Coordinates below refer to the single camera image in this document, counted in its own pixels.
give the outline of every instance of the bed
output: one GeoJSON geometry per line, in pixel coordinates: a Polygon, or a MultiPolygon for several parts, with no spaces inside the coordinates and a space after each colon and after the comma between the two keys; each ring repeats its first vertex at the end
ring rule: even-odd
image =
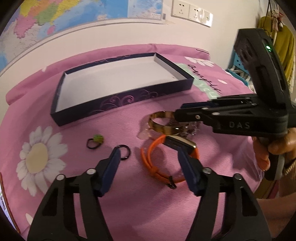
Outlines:
{"type": "MultiPolygon", "coordinates": [[[[54,63],[15,86],[6,96],[10,105],[0,126],[0,172],[10,210],[26,239],[32,218],[54,178],[80,175],[107,158],[111,150],[126,144],[130,158],[122,162],[111,190],[100,199],[106,223],[114,241],[185,240],[198,207],[199,198],[185,182],[176,190],[159,183],[144,168],[140,148],[151,141],[137,136],[148,115],[162,110],[174,111],[183,103],[201,102],[219,96],[251,93],[242,82],[210,61],[207,51],[177,45],[128,45],[94,50],[54,63]],[[62,73],[97,60],[137,53],[159,53],[194,77],[191,90],[137,102],[71,124],[58,127],[50,107],[62,73]],[[90,150],[86,140],[94,134],[104,144],[90,150]]],[[[257,167],[252,139],[215,134],[200,125],[193,137],[203,166],[232,176],[241,173],[252,191],[263,178],[257,167]]],[[[180,174],[176,152],[160,148],[154,159],[171,175],[180,174]]],[[[222,224],[224,201],[219,200],[214,233],[222,224]]],[[[75,197],[79,234],[85,236],[79,198],[75,197]]]]}

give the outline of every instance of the key ring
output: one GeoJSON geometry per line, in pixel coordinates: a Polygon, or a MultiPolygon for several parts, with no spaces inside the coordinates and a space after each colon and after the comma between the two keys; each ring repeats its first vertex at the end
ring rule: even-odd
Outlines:
{"type": "Polygon", "coordinates": [[[118,148],[125,148],[126,150],[128,150],[128,154],[127,154],[127,156],[126,156],[126,157],[122,157],[122,158],[120,158],[120,160],[121,160],[121,161],[124,161],[124,160],[128,159],[129,156],[131,155],[131,149],[130,149],[127,145],[119,145],[119,146],[117,146],[117,147],[118,147],[118,148]]]}

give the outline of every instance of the electrical outlet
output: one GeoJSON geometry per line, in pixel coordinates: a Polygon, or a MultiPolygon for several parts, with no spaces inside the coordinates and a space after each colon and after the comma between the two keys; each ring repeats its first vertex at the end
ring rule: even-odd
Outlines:
{"type": "Polygon", "coordinates": [[[172,16],[187,19],[188,15],[189,15],[189,4],[179,0],[174,0],[172,16]]]}
{"type": "Polygon", "coordinates": [[[214,15],[207,12],[206,10],[203,10],[203,15],[202,15],[202,21],[201,23],[206,25],[206,26],[209,26],[211,27],[212,24],[213,24],[213,17],[214,15]]]}
{"type": "Polygon", "coordinates": [[[202,13],[203,9],[201,9],[200,7],[196,7],[194,5],[190,5],[188,19],[201,23],[202,13]]]}

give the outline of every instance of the world map poster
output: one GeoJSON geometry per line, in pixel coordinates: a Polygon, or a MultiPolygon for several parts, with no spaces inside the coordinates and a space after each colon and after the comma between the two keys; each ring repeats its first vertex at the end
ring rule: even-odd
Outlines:
{"type": "Polygon", "coordinates": [[[163,0],[24,0],[0,36],[0,71],[23,51],[63,30],[108,19],[161,20],[163,0]]]}

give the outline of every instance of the wall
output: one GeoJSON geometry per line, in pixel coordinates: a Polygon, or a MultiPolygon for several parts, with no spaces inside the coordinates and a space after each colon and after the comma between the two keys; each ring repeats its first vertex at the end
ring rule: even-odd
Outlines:
{"type": "Polygon", "coordinates": [[[226,68],[237,30],[255,27],[257,19],[265,15],[267,5],[267,0],[184,1],[213,13],[212,27],[170,17],[172,0],[164,0],[167,24],[121,23],[93,26],[60,34],[60,37],[33,51],[29,49],[25,56],[0,76],[0,121],[7,110],[5,94],[17,83],[54,62],[98,48],[145,43],[198,47],[209,51],[212,61],[226,68]]]}

